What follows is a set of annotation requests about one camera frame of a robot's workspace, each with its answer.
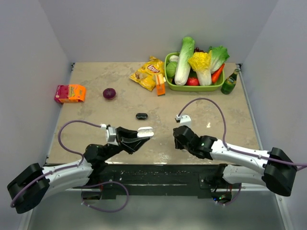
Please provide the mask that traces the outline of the white earbud charging case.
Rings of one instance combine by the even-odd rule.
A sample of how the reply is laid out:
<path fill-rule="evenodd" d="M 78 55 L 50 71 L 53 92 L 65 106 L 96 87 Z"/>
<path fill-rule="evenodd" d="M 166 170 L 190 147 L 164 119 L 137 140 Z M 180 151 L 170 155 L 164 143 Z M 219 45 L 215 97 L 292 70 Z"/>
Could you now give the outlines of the white earbud charging case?
<path fill-rule="evenodd" d="M 154 136 L 154 130 L 150 126 L 140 127 L 137 130 L 138 138 L 151 138 Z"/>

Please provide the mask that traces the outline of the black earbud charging case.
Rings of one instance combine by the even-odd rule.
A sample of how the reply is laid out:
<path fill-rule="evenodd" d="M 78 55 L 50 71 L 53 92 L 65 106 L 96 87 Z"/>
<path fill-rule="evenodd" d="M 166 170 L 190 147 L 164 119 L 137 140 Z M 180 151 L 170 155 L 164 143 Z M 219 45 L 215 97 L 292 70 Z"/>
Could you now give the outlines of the black earbud charging case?
<path fill-rule="evenodd" d="M 135 117 L 137 120 L 147 120 L 148 119 L 148 115 L 146 113 L 137 113 Z"/>

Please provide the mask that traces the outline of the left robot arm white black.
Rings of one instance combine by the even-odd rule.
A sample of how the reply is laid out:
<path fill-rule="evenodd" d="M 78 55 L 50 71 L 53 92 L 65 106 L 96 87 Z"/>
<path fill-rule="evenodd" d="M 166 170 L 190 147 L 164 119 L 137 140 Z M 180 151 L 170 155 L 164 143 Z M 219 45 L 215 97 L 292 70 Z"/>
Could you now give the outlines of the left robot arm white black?
<path fill-rule="evenodd" d="M 133 154 L 154 136 L 152 127 L 128 130 L 100 124 L 99 128 L 106 132 L 106 144 L 88 145 L 80 160 L 49 167 L 34 163 L 23 170 L 7 186 L 11 207 L 22 214 L 61 191 L 75 187 L 94 188 L 99 184 L 99 176 L 107 167 L 108 159 L 122 151 Z"/>

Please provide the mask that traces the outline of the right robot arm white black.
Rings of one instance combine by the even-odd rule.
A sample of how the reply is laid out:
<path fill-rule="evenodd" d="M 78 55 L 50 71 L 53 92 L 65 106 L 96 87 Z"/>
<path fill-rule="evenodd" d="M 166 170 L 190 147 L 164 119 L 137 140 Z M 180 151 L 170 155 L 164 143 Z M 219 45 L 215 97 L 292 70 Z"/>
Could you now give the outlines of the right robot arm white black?
<path fill-rule="evenodd" d="M 279 148 L 270 151 L 226 146 L 211 136 L 198 136 L 188 126 L 173 129 L 176 149 L 185 149 L 199 159 L 226 161 L 213 177 L 214 184 L 225 188 L 229 184 L 258 184 L 271 192 L 290 196 L 297 167 Z"/>

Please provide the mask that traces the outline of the red onion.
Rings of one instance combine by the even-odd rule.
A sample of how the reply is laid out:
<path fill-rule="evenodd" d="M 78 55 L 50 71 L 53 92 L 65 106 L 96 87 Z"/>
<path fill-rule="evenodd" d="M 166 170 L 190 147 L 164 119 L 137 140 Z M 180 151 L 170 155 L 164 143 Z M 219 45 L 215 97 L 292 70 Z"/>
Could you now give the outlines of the red onion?
<path fill-rule="evenodd" d="M 112 100 L 116 97 L 116 90 L 113 88 L 106 88 L 105 90 L 103 90 L 103 97 L 106 100 Z"/>

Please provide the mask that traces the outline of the red tomato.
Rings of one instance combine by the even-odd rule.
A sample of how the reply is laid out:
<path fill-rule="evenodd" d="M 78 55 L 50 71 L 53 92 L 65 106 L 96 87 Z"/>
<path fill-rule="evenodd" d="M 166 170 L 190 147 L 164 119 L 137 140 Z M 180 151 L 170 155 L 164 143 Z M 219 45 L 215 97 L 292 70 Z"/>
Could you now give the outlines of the red tomato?
<path fill-rule="evenodd" d="M 196 77 L 189 77 L 186 82 L 187 86 L 199 86 L 199 80 Z"/>

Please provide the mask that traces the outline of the green plastic basket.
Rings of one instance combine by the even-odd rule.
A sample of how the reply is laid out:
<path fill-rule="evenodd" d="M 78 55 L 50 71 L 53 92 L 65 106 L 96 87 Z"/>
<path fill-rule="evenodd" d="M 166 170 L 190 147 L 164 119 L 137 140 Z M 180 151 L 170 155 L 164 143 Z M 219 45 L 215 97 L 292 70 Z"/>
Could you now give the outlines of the green plastic basket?
<path fill-rule="evenodd" d="M 167 65 L 169 63 L 169 59 L 172 55 L 179 56 L 179 52 L 169 53 L 168 55 L 166 55 L 165 61 L 164 61 L 164 63 L 165 63 L 165 79 L 166 79 L 166 82 L 167 82 L 167 84 L 168 84 L 168 86 L 171 90 L 179 91 L 179 92 L 213 92 L 217 89 L 220 89 L 220 87 L 223 85 L 223 83 L 225 81 L 224 69 L 221 72 L 218 81 L 215 84 L 212 84 L 210 86 L 187 86 L 187 85 L 178 86 L 178 85 L 173 84 L 172 80 L 167 76 L 167 73 L 166 73 L 166 67 L 167 67 Z M 191 69 L 191 72 L 189 74 L 189 77 L 191 77 L 191 76 L 196 77 L 196 73 L 193 72 L 192 69 Z"/>

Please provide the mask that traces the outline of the green white napa cabbage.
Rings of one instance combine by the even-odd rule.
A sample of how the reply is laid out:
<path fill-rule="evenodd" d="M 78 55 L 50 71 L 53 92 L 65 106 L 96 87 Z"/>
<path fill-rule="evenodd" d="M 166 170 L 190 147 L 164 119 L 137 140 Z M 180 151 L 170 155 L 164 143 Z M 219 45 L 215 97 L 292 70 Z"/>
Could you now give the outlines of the green white napa cabbage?
<path fill-rule="evenodd" d="M 175 73 L 175 84 L 183 86 L 186 84 L 189 73 L 190 64 L 188 60 L 193 56 L 195 48 L 195 41 L 192 37 L 187 36 L 182 39 L 182 48 L 177 62 L 177 69 Z"/>

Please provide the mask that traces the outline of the orange small carton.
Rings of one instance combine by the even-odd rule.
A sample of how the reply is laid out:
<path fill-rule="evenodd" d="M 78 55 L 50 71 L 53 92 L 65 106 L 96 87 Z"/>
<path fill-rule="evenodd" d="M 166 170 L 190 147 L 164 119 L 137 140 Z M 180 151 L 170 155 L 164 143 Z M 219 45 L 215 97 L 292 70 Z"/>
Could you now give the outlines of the orange small carton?
<path fill-rule="evenodd" d="M 162 74 L 155 75 L 156 91 L 158 96 L 165 95 L 165 81 Z"/>

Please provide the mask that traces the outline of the orange carrot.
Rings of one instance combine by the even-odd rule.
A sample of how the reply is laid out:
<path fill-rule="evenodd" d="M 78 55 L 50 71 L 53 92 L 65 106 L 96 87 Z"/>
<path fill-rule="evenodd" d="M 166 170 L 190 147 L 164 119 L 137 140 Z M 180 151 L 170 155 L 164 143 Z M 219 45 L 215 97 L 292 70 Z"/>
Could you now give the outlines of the orange carrot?
<path fill-rule="evenodd" d="M 221 73 L 223 72 L 224 66 L 225 63 L 216 72 L 212 74 L 212 84 L 215 84 L 218 81 Z"/>

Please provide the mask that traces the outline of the yellow Lays chips bag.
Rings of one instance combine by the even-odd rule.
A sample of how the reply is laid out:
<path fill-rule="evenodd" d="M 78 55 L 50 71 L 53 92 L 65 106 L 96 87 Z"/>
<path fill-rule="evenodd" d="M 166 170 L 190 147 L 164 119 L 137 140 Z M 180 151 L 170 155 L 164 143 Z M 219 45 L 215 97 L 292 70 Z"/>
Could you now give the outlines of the yellow Lays chips bag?
<path fill-rule="evenodd" d="M 130 75 L 130 79 L 151 92 L 156 86 L 155 76 L 158 74 L 165 76 L 165 63 L 154 56 L 150 56 L 148 62 Z"/>

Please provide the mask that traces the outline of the round green cabbage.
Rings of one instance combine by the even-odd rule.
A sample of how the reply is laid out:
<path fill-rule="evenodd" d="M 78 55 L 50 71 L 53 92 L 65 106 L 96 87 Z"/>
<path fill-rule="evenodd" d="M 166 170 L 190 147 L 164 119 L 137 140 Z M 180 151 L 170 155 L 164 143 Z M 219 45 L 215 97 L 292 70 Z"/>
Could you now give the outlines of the round green cabbage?
<path fill-rule="evenodd" d="M 165 73 L 168 78 L 174 78 L 177 70 L 177 62 L 171 61 L 167 64 Z"/>

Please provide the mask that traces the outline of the green glass bottle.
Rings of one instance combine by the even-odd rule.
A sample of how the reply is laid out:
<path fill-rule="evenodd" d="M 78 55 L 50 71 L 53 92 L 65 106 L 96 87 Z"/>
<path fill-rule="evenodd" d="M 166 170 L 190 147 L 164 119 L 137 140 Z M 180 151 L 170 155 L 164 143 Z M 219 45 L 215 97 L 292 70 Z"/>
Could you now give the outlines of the green glass bottle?
<path fill-rule="evenodd" d="M 230 94 L 236 86 L 237 76 L 240 70 L 235 69 L 234 72 L 224 81 L 221 92 L 223 94 Z"/>

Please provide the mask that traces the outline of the pink orange snack box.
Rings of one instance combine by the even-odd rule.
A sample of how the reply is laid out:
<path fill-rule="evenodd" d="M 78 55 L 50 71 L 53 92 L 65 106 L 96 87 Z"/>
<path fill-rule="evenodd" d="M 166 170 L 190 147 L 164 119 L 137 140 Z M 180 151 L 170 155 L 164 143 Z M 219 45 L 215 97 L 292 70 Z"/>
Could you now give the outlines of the pink orange snack box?
<path fill-rule="evenodd" d="M 57 103 L 78 103 L 84 102 L 86 88 L 79 84 L 58 85 L 54 100 Z"/>

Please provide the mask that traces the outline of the yellow napa cabbage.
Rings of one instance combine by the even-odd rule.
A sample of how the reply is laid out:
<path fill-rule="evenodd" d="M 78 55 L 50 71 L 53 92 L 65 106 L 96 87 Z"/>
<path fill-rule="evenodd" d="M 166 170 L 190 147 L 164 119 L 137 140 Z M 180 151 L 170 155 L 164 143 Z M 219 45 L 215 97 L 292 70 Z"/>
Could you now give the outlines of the yellow napa cabbage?
<path fill-rule="evenodd" d="M 200 86 L 209 86 L 212 83 L 211 78 L 211 59 L 212 52 L 195 52 L 188 63 L 194 72 L 196 72 Z"/>

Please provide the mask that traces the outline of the white cauliflower piece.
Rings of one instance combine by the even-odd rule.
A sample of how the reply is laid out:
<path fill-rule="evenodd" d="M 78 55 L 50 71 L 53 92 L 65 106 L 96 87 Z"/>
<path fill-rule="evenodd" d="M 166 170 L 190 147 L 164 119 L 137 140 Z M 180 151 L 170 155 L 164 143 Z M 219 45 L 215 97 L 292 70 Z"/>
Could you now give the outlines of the white cauliflower piece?
<path fill-rule="evenodd" d="M 169 62 L 178 62 L 178 60 L 179 60 L 179 56 L 177 55 L 171 55 L 169 57 Z"/>

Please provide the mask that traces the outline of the dark grapes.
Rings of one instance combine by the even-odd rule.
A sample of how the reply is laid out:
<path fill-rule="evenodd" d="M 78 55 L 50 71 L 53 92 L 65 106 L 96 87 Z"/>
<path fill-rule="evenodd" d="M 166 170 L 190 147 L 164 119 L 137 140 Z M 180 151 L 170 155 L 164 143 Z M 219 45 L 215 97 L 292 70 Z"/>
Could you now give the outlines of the dark grapes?
<path fill-rule="evenodd" d="M 202 53 L 204 53 L 205 51 L 204 51 L 204 50 L 199 49 L 198 47 L 196 47 L 196 48 L 194 49 L 194 52 L 202 52 Z"/>

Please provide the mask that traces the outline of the green leaf lettuce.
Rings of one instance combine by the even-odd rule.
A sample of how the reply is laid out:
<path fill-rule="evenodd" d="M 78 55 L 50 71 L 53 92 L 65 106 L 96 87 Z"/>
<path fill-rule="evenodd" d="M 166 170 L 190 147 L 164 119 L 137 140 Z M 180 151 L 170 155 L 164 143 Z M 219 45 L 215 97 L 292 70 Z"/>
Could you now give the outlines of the green leaf lettuce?
<path fill-rule="evenodd" d="M 224 46 L 209 47 L 211 51 L 211 74 L 215 73 L 230 57 Z"/>

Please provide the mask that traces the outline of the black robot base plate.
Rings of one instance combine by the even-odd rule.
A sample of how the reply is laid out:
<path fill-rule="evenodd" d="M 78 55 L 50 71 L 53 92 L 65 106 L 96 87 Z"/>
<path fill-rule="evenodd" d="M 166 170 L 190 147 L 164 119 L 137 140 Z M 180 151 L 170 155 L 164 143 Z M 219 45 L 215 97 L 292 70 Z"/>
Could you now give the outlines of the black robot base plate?
<path fill-rule="evenodd" d="M 130 196 L 212 198 L 239 188 L 221 180 L 218 165 L 109 164 L 95 168 L 86 183 L 102 189 L 102 199 Z"/>

